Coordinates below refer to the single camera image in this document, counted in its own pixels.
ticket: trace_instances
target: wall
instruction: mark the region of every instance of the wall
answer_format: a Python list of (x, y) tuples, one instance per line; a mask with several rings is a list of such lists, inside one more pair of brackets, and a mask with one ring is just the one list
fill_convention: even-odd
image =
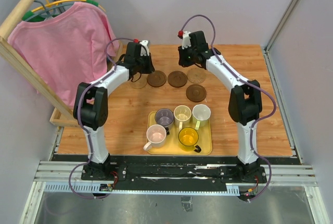
[[(2, 22), (19, 0), (0, 0)], [(40, 160), (48, 158), (56, 128), (53, 108), (0, 57), (1, 223), (18, 223)]]
[(300, 153), (313, 165), (333, 221), (333, 3), (300, 0), (271, 50)]
[[(96, 0), (107, 9), (116, 36), (149, 39), (152, 44), (179, 44), (178, 30), (194, 14), (215, 23), (220, 44), (265, 45), (291, 0)], [(212, 29), (204, 19), (187, 27)]]

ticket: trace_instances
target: clothing rack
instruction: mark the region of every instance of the clothing rack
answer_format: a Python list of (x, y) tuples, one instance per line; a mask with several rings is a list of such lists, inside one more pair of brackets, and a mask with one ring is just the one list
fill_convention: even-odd
[[(20, 0), (15, 8), (0, 26), (0, 54), (7, 60), (16, 71), (55, 107), (50, 121), (57, 126), (68, 126), (76, 122), (73, 111), (56, 95), (56, 93), (43, 81), (43, 79), (30, 67), (30, 65), (20, 56), (20, 54), (7, 42), (9, 35), (16, 25), (21, 21), (23, 15), (30, 8), (34, 0)], [(118, 50), (118, 55), (122, 51), (122, 44)]]

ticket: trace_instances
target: red cap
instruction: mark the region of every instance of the red cap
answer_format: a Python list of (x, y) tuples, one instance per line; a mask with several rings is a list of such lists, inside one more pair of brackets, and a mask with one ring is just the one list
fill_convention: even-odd
[(179, 37), (180, 39), (183, 38), (183, 34), (184, 34), (184, 32), (183, 32), (182, 30), (179, 30), (179, 31), (178, 31), (178, 37)]

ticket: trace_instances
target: pink shirt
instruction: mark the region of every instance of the pink shirt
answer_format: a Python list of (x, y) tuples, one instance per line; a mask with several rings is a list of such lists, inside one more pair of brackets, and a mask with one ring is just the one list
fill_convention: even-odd
[[(92, 82), (106, 73), (104, 48), (114, 38), (102, 10), (75, 2), (53, 19), (20, 22), (8, 43), (64, 103), (73, 107), (79, 83)], [(108, 54), (115, 56), (118, 48), (116, 41), (108, 48)]]

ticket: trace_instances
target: cup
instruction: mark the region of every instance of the cup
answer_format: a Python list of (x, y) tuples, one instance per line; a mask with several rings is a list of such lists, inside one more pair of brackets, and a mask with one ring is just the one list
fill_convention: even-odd
[(201, 152), (201, 148), (197, 145), (199, 134), (195, 129), (189, 127), (183, 128), (178, 134), (178, 139), (182, 150)]
[(178, 126), (178, 132), (183, 129), (184, 126), (188, 126), (191, 121), (192, 112), (191, 109), (185, 105), (177, 106), (173, 112), (175, 117), (175, 124)]
[(161, 125), (155, 124), (147, 129), (146, 136), (148, 142), (144, 146), (144, 150), (147, 151), (152, 147), (162, 147), (167, 137), (167, 131)]
[(173, 125), (174, 116), (171, 110), (162, 108), (155, 114), (155, 122), (165, 127), (166, 134), (170, 134), (170, 129)]
[(198, 130), (200, 127), (205, 126), (209, 121), (210, 115), (210, 108), (205, 104), (198, 104), (194, 106), (192, 110), (192, 120), (195, 124), (195, 129)]

